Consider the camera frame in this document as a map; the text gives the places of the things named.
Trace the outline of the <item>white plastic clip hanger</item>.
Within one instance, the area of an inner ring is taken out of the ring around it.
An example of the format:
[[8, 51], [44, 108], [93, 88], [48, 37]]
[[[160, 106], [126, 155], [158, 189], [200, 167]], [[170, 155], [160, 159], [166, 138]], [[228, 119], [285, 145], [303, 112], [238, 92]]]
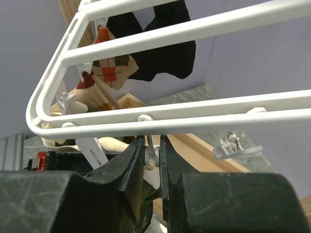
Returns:
[[309, 90], [75, 114], [76, 97], [66, 93], [63, 82], [66, 70], [72, 65], [82, 64], [83, 70], [89, 70], [94, 60], [279, 23], [311, 13], [308, 0], [272, 0], [78, 47], [89, 22], [161, 4], [160, 0], [81, 1], [29, 100], [26, 110], [29, 129], [47, 139], [75, 138], [89, 163], [97, 168], [107, 161], [97, 142], [99, 136], [228, 132], [310, 125]]

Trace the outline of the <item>patterned striped underwear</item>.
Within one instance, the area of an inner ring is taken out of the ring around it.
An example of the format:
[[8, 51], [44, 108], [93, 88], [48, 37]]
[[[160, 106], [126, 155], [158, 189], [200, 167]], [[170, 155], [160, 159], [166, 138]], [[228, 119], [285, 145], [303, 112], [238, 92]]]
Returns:
[[129, 54], [93, 61], [91, 71], [80, 71], [82, 79], [68, 93], [74, 97], [70, 109], [74, 114], [121, 109], [110, 89], [121, 89], [137, 71], [138, 65]]

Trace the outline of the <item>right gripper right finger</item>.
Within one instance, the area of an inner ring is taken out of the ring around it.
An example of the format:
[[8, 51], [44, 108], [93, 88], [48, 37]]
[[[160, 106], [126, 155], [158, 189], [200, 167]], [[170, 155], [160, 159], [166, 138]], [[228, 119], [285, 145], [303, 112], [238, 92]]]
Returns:
[[160, 138], [163, 219], [170, 233], [308, 233], [290, 182], [277, 173], [200, 172]]

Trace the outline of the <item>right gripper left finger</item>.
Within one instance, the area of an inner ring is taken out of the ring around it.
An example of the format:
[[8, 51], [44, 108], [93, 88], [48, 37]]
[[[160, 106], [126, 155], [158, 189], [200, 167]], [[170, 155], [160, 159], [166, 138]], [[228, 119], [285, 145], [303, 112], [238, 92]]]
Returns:
[[3, 233], [132, 233], [139, 222], [145, 138], [86, 176], [3, 171]]

